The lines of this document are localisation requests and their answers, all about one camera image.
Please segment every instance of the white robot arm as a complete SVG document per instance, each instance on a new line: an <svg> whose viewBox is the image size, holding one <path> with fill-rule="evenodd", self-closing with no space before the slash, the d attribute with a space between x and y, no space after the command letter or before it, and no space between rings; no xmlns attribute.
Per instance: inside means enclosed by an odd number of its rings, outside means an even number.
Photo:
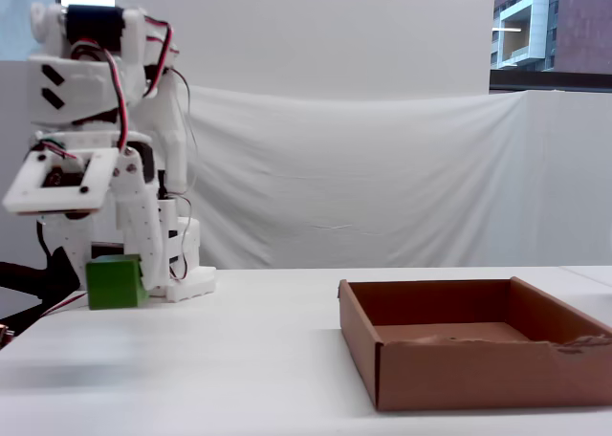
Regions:
<svg viewBox="0 0 612 436"><path fill-rule="evenodd" d="M42 216L61 235L84 288L91 215L112 193L124 253L140 256L145 289L173 301L214 291L214 268L199 266L198 222L178 216L176 197L160 196L148 135L164 150L165 188L185 193L186 133L168 70L178 53L169 24L141 10L34 5L32 27L42 44L28 61L38 130L6 209Z"/></svg>

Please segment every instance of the building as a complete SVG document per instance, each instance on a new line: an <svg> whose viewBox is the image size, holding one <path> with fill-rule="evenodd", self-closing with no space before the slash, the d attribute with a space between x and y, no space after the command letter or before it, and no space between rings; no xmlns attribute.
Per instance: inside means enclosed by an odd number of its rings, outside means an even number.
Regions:
<svg viewBox="0 0 612 436"><path fill-rule="evenodd" d="M495 0L491 67L612 74L612 0Z"/></svg>

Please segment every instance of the green block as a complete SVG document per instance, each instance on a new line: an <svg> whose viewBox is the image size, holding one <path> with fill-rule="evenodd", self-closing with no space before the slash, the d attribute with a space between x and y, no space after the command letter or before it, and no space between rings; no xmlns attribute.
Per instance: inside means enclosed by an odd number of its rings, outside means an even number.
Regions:
<svg viewBox="0 0 612 436"><path fill-rule="evenodd" d="M142 287L137 254L100 256L88 262L87 295L91 310L140 307L148 298Z"/></svg>

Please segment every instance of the cardboard box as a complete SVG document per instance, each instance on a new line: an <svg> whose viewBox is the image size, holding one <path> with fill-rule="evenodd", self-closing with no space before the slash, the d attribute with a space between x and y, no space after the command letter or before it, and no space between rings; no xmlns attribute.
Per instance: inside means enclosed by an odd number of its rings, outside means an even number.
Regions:
<svg viewBox="0 0 612 436"><path fill-rule="evenodd" d="M612 404L612 330L519 280L340 282L379 410Z"/></svg>

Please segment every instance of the table surface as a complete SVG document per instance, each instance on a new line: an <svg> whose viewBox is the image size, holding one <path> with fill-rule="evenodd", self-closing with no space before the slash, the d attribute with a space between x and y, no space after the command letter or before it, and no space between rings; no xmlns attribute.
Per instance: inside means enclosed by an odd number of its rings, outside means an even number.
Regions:
<svg viewBox="0 0 612 436"><path fill-rule="evenodd" d="M612 268L224 271L215 294L36 322L0 352L0 432L611 434L605 407L374 410L339 329L342 278L511 276L612 325Z"/></svg>

